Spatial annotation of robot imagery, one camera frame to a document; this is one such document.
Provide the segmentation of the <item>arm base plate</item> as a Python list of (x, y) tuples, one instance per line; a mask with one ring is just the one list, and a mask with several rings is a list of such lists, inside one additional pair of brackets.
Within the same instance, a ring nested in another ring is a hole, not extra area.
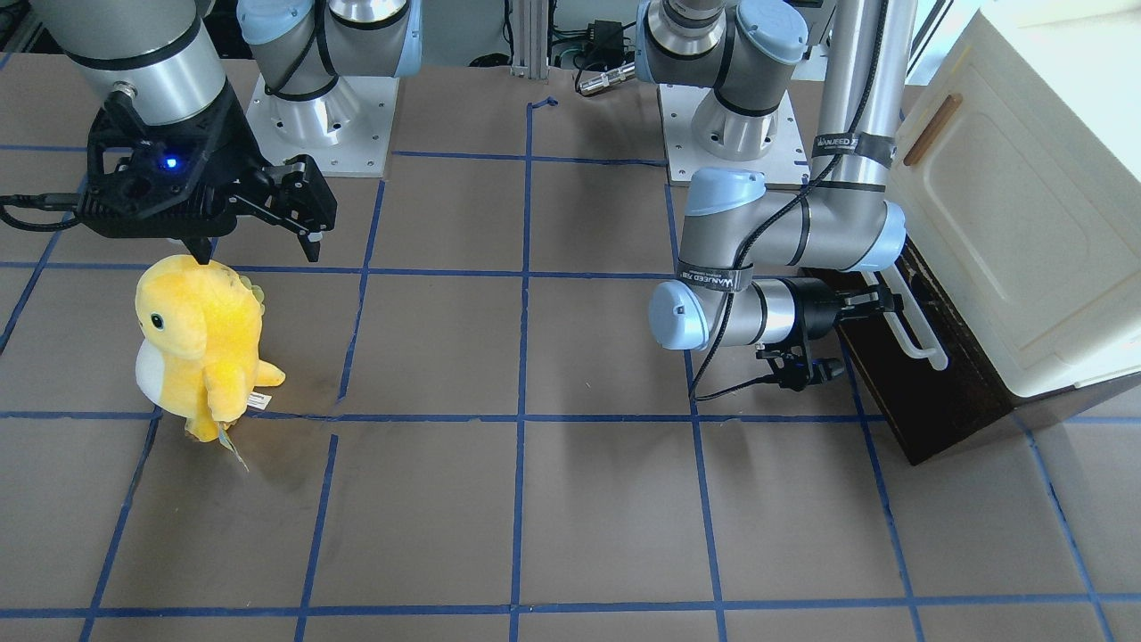
[(727, 109), (709, 88), (659, 86), (659, 109), (673, 186), (688, 186), (697, 170), (710, 166), (762, 172), (776, 190), (793, 190), (809, 179), (788, 94), (772, 112), (748, 117)]
[(326, 177), (383, 177), (399, 86), (399, 78), (339, 78), (330, 94), (285, 101), (258, 78), (246, 119), (273, 164), (306, 154)]

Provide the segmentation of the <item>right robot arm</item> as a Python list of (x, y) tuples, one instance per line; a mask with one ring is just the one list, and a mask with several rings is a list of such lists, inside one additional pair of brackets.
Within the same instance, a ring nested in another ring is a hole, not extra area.
[(240, 1), (262, 86), (243, 109), (195, 1), (37, 1), (102, 98), (86, 185), (29, 203), (113, 239), (183, 243), (201, 265), (241, 217), (317, 261), (334, 229), (327, 174), (380, 174), (387, 127), (369, 82), (423, 65), (419, 1)]

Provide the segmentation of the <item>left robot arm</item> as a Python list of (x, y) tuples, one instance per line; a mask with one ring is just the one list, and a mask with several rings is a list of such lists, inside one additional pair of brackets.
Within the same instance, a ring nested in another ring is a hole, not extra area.
[[(758, 279), (756, 267), (840, 273), (891, 267), (905, 212), (885, 200), (916, 5), (840, 1), (810, 151), (809, 182), (778, 190), (762, 172), (706, 166), (688, 186), (672, 281), (653, 290), (649, 325), (667, 350), (778, 344), (831, 332), (796, 283)], [(636, 76), (709, 90), (691, 131), (737, 161), (763, 136), (809, 44), (785, 1), (644, 1)]]

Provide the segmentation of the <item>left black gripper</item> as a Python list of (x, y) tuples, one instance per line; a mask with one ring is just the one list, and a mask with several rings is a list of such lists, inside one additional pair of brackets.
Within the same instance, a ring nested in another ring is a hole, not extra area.
[(791, 277), (794, 324), (788, 346), (803, 346), (826, 336), (837, 324), (896, 312), (903, 296), (877, 273), (840, 273), (843, 284), (831, 289), (812, 277)]

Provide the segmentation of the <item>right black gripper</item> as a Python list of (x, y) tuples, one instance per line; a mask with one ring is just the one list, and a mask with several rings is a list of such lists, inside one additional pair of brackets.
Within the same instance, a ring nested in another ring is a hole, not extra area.
[(170, 125), (147, 125), (123, 90), (111, 91), (88, 135), (78, 222), (106, 237), (171, 237), (197, 265), (240, 216), (280, 225), (319, 261), (338, 203), (306, 154), (265, 159), (232, 86), (205, 109)]

